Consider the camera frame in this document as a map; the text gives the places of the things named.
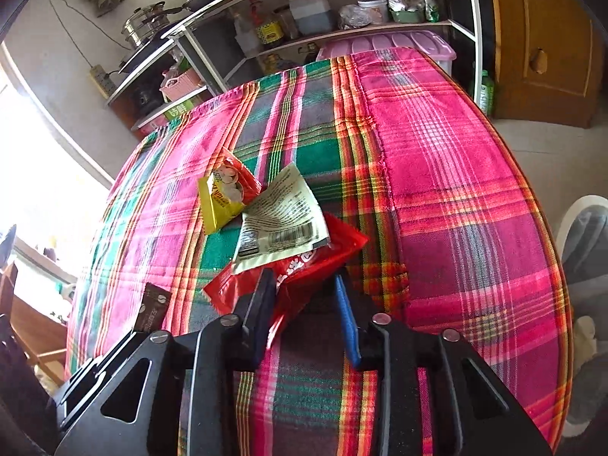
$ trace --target power strip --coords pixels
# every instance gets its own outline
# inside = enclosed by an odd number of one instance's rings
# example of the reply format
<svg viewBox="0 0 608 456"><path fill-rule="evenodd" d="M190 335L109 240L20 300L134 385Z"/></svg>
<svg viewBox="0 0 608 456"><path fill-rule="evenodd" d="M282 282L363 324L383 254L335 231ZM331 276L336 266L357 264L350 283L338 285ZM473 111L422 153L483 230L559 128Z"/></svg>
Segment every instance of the power strip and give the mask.
<svg viewBox="0 0 608 456"><path fill-rule="evenodd" d="M95 65L90 69L89 77L95 82L99 92L105 99L108 99L116 91L116 85L101 65Z"/></svg>

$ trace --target wooden chair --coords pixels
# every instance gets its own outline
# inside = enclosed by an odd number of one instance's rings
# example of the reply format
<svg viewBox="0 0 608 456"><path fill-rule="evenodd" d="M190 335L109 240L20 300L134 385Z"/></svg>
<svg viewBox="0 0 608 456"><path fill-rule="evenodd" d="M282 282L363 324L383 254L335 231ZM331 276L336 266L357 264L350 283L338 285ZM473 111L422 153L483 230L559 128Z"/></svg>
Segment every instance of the wooden chair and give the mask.
<svg viewBox="0 0 608 456"><path fill-rule="evenodd" d="M28 365L38 365L58 386L63 383L68 329L14 295L15 264L0 278L0 314L10 318L14 337L27 355Z"/></svg>

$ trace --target metal screw head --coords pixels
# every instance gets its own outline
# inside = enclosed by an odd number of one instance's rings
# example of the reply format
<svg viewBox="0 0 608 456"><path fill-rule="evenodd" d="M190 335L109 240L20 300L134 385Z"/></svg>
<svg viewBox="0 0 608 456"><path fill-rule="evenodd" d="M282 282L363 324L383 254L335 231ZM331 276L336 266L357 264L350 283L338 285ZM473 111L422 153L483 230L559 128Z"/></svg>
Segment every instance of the metal screw head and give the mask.
<svg viewBox="0 0 608 456"><path fill-rule="evenodd" d="M156 331L150 334L150 341L157 345L164 343L168 338L169 333L167 331Z"/></svg>
<svg viewBox="0 0 608 456"><path fill-rule="evenodd" d="M460 333L456 329L446 329L442 332L443 339L450 343L460 341Z"/></svg>
<svg viewBox="0 0 608 456"><path fill-rule="evenodd" d="M220 324L222 324L224 327L233 326L237 322L238 322L238 315L236 315L235 313L232 313L232 314L229 313L228 315L224 315L224 316L220 317Z"/></svg>
<svg viewBox="0 0 608 456"><path fill-rule="evenodd" d="M372 317L372 321L379 326L385 326L386 324L390 324L391 318L387 313L375 313Z"/></svg>

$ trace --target yellow snack wrapper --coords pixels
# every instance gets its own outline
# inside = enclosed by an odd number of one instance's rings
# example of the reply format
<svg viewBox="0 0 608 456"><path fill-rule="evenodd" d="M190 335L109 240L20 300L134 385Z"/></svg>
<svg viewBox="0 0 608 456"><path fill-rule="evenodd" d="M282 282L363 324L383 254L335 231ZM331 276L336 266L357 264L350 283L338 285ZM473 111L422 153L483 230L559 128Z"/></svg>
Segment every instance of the yellow snack wrapper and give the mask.
<svg viewBox="0 0 608 456"><path fill-rule="evenodd" d="M261 191L260 183L247 166L229 150L223 149L224 158L209 176L198 181L205 234L212 234L253 201Z"/></svg>

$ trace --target tiled floor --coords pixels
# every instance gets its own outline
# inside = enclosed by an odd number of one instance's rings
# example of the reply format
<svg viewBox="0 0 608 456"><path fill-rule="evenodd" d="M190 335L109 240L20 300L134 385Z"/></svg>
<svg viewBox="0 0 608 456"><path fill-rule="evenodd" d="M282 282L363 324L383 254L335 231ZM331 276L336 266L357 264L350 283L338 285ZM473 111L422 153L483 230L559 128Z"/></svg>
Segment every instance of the tiled floor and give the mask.
<svg viewBox="0 0 608 456"><path fill-rule="evenodd" d="M608 198L608 92L588 130L535 121L493 123L528 178L554 236L576 199Z"/></svg>

